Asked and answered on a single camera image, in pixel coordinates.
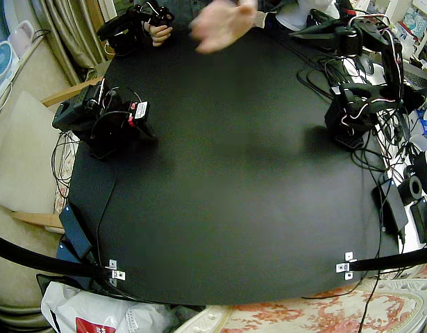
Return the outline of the operator right hand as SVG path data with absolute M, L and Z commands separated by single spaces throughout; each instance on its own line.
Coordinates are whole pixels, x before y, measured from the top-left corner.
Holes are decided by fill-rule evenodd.
M 162 25 L 162 26 L 153 26 L 149 25 L 148 33 L 152 40 L 152 45 L 154 47 L 161 46 L 170 36 L 173 28 L 171 26 Z

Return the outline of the onlooker pale hand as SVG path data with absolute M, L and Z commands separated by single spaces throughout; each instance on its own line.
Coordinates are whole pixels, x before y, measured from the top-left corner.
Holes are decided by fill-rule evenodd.
M 257 1 L 212 1 L 190 24 L 196 51 L 209 54 L 232 45 L 252 28 L 257 11 Z

